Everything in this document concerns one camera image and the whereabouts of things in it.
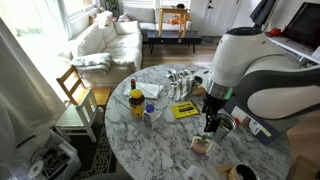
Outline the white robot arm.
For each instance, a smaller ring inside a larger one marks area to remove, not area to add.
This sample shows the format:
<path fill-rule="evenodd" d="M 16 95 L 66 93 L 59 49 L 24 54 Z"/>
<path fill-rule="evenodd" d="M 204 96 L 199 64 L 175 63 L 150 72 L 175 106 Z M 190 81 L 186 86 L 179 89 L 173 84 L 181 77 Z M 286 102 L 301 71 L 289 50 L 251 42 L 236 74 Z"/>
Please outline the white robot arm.
<path fill-rule="evenodd" d="M 230 98 L 264 120 L 284 120 L 320 109 L 320 67 L 303 68 L 259 28 L 238 27 L 221 38 L 212 66 L 194 74 L 205 88 L 206 132 Z"/>

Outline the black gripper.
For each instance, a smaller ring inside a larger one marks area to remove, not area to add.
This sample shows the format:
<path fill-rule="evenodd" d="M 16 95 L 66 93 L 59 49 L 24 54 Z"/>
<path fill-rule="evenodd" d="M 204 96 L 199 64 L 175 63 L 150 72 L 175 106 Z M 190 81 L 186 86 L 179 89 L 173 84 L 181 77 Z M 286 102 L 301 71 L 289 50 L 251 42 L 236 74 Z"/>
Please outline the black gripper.
<path fill-rule="evenodd" d="M 212 131 L 215 133 L 220 124 L 220 119 L 217 113 L 220 109 L 222 109 L 225 106 L 226 100 L 215 98 L 210 94 L 206 93 L 204 95 L 203 102 L 204 102 L 204 105 L 202 108 L 202 112 L 206 114 L 204 132 L 210 132 L 211 122 L 213 120 Z"/>

